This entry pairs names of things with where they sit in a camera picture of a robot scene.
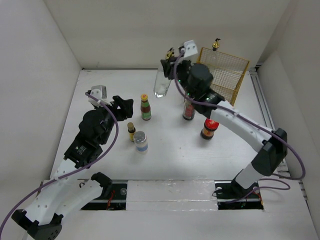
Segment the clear glass oil bottle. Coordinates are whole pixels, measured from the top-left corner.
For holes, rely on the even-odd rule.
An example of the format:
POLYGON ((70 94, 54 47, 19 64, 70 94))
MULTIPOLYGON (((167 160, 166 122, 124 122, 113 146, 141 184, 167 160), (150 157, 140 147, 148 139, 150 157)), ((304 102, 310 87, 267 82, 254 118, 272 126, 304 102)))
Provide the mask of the clear glass oil bottle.
MULTIPOLYGON (((167 53, 165 54, 165 58, 163 60, 170 59, 171 57, 173 58, 175 57, 175 50, 173 47, 171 47, 167 51, 167 53)), ((167 95, 170 84, 171 84, 171 80, 164 77, 163 67, 160 63, 157 70, 154 88, 153 88, 155 97, 156 98, 165 97, 167 95)))

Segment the black cap vinegar bottle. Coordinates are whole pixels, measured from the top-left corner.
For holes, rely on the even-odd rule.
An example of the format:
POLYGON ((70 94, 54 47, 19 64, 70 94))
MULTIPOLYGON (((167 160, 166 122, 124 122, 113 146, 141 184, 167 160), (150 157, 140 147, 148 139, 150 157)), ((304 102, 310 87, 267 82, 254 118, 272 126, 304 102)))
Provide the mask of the black cap vinegar bottle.
POLYGON ((195 111, 194 106, 192 105, 192 103, 185 99, 184 100, 182 117, 187 121, 191 121, 195 117, 195 112, 196 111, 195 111))

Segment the dark liquid oil bottle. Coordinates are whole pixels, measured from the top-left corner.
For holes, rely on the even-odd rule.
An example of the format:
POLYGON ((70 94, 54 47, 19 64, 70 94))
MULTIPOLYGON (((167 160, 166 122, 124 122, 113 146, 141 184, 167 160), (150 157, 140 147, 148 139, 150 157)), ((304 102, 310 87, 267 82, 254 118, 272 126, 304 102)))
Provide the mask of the dark liquid oil bottle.
POLYGON ((217 52, 220 47, 220 38, 216 38, 212 44, 212 62, 215 64, 217 62, 217 52))

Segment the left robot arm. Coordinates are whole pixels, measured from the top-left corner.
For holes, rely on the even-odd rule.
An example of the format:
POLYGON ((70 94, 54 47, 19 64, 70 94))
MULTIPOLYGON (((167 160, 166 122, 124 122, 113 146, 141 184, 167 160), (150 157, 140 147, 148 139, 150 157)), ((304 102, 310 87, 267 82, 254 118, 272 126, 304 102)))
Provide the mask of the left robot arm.
POLYGON ((72 210, 79 210, 90 201, 107 198, 113 181, 101 172, 93 174, 80 192, 66 199, 71 187, 93 164, 102 159, 102 150, 113 128, 133 116, 133 99, 113 96, 111 103, 91 96, 93 110, 83 115, 79 132, 64 153, 52 179, 36 190, 38 196, 24 209, 16 209, 11 218, 34 240, 54 240, 60 234, 63 221, 72 210))

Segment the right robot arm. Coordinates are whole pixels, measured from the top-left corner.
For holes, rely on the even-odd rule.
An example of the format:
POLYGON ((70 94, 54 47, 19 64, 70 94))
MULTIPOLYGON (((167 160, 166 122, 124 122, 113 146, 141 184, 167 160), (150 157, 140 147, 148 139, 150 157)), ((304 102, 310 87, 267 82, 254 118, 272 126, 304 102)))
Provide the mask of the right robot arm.
POLYGON ((176 80, 181 85, 183 95, 199 114, 225 126, 256 151, 254 159, 231 183, 217 191, 224 199, 245 197, 258 180, 271 176, 287 156, 287 133, 281 128, 262 127, 240 116, 222 95, 211 89, 214 77, 206 65, 179 61, 177 57, 162 59, 160 63, 165 79, 176 80))

